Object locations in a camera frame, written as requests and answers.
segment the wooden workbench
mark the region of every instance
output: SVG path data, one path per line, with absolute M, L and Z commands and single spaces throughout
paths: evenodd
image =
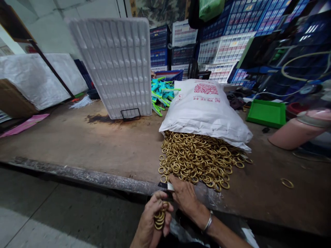
M 0 161 L 128 192 L 147 195 L 158 189 L 163 141 L 158 129 L 164 118 L 153 113 L 138 121 L 113 121 L 101 101 L 51 111 L 23 133 L 0 139 Z M 254 164 L 235 168 L 230 189 L 221 194 L 198 184 L 198 198 L 218 211 L 329 235 L 330 164 L 299 159 L 268 142 L 273 131 L 263 134 L 263 126 L 247 125 L 254 134 L 249 144 Z

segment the pile of brass rings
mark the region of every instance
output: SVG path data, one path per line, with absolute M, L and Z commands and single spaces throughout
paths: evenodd
M 282 181 L 282 184 L 285 186 L 285 187 L 288 187 L 288 188 L 294 188 L 294 185 L 291 181 L 287 180 L 286 178 L 281 178 L 280 179 Z
M 166 211 L 169 208 L 169 202 L 164 201 L 162 203 L 162 205 L 166 204 L 167 206 L 165 208 L 162 208 L 160 211 L 158 211 L 155 215 L 154 215 L 154 226 L 155 229 L 157 230 L 161 230 L 164 226 L 164 218 L 166 217 Z
M 253 161 L 246 153 L 221 139 L 205 135 L 165 131 L 160 156 L 161 182 L 169 182 L 174 174 L 182 181 L 193 184 L 201 181 L 207 187 L 221 192 L 230 188 L 233 168 L 244 168 Z

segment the green plastic tray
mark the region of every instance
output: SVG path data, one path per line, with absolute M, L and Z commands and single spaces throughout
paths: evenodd
M 284 103 L 254 99 L 246 121 L 281 128 L 286 123 L 285 110 L 286 106 Z

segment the pink paper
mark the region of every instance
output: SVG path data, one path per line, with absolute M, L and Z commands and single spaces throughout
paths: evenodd
M 25 129 L 28 129 L 32 126 L 34 126 L 36 123 L 42 121 L 45 119 L 49 114 L 43 114 L 43 115 L 34 115 L 30 119 L 28 119 L 26 122 L 22 123 L 21 125 L 3 133 L 0 138 L 14 135 L 14 134 L 19 134 L 20 132 L 24 131 Z

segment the hand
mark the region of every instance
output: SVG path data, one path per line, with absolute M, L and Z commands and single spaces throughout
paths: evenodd
M 156 78 L 156 74 L 151 70 L 151 78 L 155 79 Z
M 166 237 L 170 232 L 171 214 L 173 206 L 169 203 L 169 208 L 165 212 L 164 227 L 163 230 L 156 230 L 154 227 L 154 215 L 162 208 L 166 207 L 166 204 L 162 204 L 162 199 L 166 199 L 168 196 L 163 191 L 155 192 L 149 202 L 145 205 L 145 210 L 141 215 L 139 225 L 131 243 L 131 248 L 155 248 L 163 233 Z
M 174 175 L 169 175 L 169 180 L 175 190 L 172 197 L 179 209 L 203 230 L 209 221 L 210 211 L 197 199 L 193 184 L 183 182 Z

